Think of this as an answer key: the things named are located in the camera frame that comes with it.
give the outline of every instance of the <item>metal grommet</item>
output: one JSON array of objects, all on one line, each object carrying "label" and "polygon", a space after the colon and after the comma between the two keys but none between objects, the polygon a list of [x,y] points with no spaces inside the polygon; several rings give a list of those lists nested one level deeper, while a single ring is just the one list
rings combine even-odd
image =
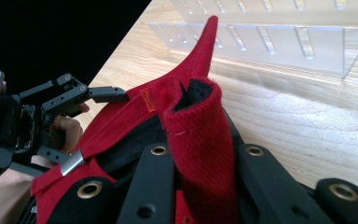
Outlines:
[{"label": "metal grommet", "polygon": [[167,153],[167,151],[168,149],[166,147],[153,147],[151,149],[152,154],[156,156],[162,156]]},{"label": "metal grommet", "polygon": [[247,147],[246,152],[251,156],[262,156],[264,154],[263,150],[258,147]]},{"label": "metal grommet", "polygon": [[90,199],[98,195],[103,189],[103,183],[100,181],[91,180],[86,184],[82,185],[77,190],[77,197],[81,199]]},{"label": "metal grommet", "polygon": [[358,194],[349,186],[344,184],[332,184],[328,187],[338,198],[355,202],[358,200]]}]

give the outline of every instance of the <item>red garment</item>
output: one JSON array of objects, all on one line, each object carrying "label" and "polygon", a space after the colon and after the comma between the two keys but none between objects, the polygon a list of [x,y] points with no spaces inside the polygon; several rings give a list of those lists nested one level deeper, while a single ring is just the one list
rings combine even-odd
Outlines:
[{"label": "red garment", "polygon": [[[37,222],[48,221],[55,204],[78,180],[101,176],[114,183],[94,156],[116,144],[129,131],[156,114],[168,135],[168,144],[179,173],[176,223],[238,223],[234,177],[234,152],[223,107],[221,90],[207,78],[213,54],[217,18],[205,25],[197,46],[167,75],[128,91],[127,103],[108,104],[81,137],[85,165],[66,177],[57,165],[36,178],[32,194],[37,201]],[[182,85],[190,79],[208,84],[212,91],[202,102],[174,110],[182,98]]]}]

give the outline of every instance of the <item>wooden table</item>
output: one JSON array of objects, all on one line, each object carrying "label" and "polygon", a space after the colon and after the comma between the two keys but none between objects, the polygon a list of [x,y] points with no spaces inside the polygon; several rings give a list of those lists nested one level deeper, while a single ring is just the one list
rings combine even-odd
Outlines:
[{"label": "wooden table", "polygon": [[[182,22],[169,0],[153,0],[91,83],[124,90],[160,77],[185,57],[150,22]],[[337,177],[358,186],[358,59],[344,79],[213,57],[210,78],[246,143],[268,148],[299,182]],[[83,128],[104,104],[88,104]]]}]

